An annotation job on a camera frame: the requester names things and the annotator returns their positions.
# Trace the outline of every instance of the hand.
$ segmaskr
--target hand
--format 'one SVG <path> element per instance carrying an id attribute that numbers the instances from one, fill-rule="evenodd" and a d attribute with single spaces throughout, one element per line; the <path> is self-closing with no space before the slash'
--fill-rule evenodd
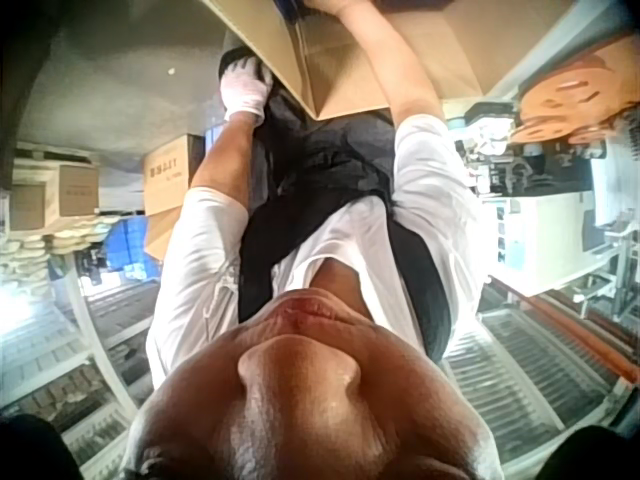
<path id="1" fill-rule="evenodd" d="M 273 75 L 257 57 L 245 57 L 229 65 L 220 80 L 222 102 L 229 121 L 238 112 L 256 116 L 256 126 L 264 121 L 264 106 L 273 86 Z"/>
<path id="2" fill-rule="evenodd" d="M 371 2 L 371 0 L 304 0 L 304 4 L 307 7 L 315 8 L 336 17 L 340 16 L 346 8 L 364 2 Z"/>

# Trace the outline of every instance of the forearm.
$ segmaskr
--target forearm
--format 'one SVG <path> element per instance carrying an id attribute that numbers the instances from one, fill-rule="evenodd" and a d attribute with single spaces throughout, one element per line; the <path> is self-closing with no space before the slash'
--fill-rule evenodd
<path id="1" fill-rule="evenodd" d="M 396 126 L 418 113 L 444 120 L 440 100 L 417 55 L 372 3 L 351 5 L 339 18 L 365 51 Z"/>
<path id="2" fill-rule="evenodd" d="M 212 188 L 248 208 L 254 128 L 254 114 L 233 115 L 193 176 L 191 187 Z"/>

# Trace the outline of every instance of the skin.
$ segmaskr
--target skin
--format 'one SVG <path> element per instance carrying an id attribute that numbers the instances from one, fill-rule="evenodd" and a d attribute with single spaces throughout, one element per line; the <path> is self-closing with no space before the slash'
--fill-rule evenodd
<path id="1" fill-rule="evenodd" d="M 307 0 L 336 15 L 399 125 L 442 116 L 402 37 L 367 1 Z M 248 203 L 255 117 L 233 115 L 196 172 Z M 376 326 L 357 272 L 323 262 L 171 372 L 130 431 L 125 466 L 149 478 L 499 479 L 487 425 L 422 352 Z"/>

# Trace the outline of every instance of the nose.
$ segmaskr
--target nose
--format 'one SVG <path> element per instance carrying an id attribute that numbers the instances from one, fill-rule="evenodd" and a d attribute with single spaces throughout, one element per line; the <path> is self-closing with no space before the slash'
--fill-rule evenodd
<path id="1" fill-rule="evenodd" d="M 238 364 L 252 409 L 276 412 L 277 424 L 330 429 L 353 414 L 360 367 L 313 339 L 283 335 L 248 350 Z"/>

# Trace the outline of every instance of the shirt sleeve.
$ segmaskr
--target shirt sleeve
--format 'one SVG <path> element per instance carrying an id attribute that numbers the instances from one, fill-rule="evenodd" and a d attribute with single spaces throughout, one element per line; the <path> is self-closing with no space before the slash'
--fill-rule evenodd
<path id="1" fill-rule="evenodd" d="M 237 293 L 247 221 L 246 209 L 220 192 L 204 187 L 187 192 L 169 241 L 146 343 L 155 388 L 216 332 L 237 323 L 236 309 L 215 306 L 226 307 Z"/>
<path id="2" fill-rule="evenodd" d="M 480 200 L 446 125 L 431 115 L 406 119 L 396 133 L 394 215 L 425 241 L 449 301 L 453 322 L 473 316 L 492 248 Z"/>

